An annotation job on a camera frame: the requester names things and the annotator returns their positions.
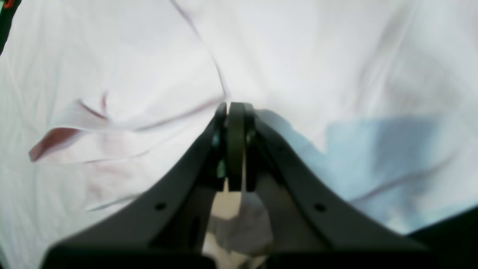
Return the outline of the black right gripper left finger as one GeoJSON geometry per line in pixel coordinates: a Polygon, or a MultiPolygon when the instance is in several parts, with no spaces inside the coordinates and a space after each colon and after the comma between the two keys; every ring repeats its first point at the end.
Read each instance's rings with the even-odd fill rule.
{"type": "Polygon", "coordinates": [[[205,131],[147,192],[48,252],[43,269],[215,269],[202,255],[215,195],[237,190],[237,104],[218,106],[205,131]]]}

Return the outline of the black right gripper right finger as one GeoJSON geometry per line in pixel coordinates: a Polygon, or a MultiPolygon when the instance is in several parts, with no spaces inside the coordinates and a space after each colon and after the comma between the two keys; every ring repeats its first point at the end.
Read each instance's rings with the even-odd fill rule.
{"type": "Polygon", "coordinates": [[[326,187],[255,114],[229,107],[229,190],[253,191],[270,219],[262,269],[436,269],[421,244],[360,213],[326,187]]]}

